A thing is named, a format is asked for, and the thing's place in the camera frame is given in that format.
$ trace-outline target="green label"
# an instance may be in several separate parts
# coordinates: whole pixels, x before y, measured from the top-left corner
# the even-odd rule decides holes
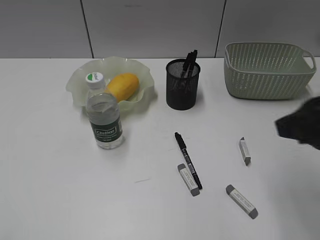
[[[100,142],[109,143],[120,138],[122,134],[122,126],[120,122],[120,117],[113,123],[107,125],[96,125],[91,123],[93,134],[95,139]]]
[[[92,73],[88,75],[88,80],[92,81]]]

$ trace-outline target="wavy glass bowl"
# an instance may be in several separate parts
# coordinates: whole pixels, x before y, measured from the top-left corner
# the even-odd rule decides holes
[[[139,89],[129,99],[119,102],[121,111],[131,109],[142,99],[144,92],[155,85],[150,69],[137,60],[117,56],[92,60],[75,70],[65,87],[72,93],[73,104],[77,107],[86,105],[88,86],[85,77],[92,72],[102,73],[106,84],[122,73],[132,73],[139,78]]]

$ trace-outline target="plastic water bottle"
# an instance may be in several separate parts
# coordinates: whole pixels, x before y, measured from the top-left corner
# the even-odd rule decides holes
[[[89,87],[86,112],[96,143],[103,149],[114,149],[124,141],[117,99],[105,92],[106,82],[101,73],[92,72],[85,80]]]

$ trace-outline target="wall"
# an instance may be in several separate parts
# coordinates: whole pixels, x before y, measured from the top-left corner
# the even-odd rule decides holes
[[[180,58],[194,49],[212,58],[243,41],[320,56],[319,9],[319,0],[1,0],[0,58]]]
[[[320,56],[319,0],[228,0],[217,49],[232,42],[296,44]]]
[[[91,58],[79,0],[1,0],[1,58]]]
[[[82,0],[96,58],[214,57],[225,0]]]

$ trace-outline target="white bottle cap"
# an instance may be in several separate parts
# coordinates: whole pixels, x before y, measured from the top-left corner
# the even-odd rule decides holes
[[[91,72],[85,77],[86,84],[90,89],[102,89],[106,87],[104,76],[100,72]]]

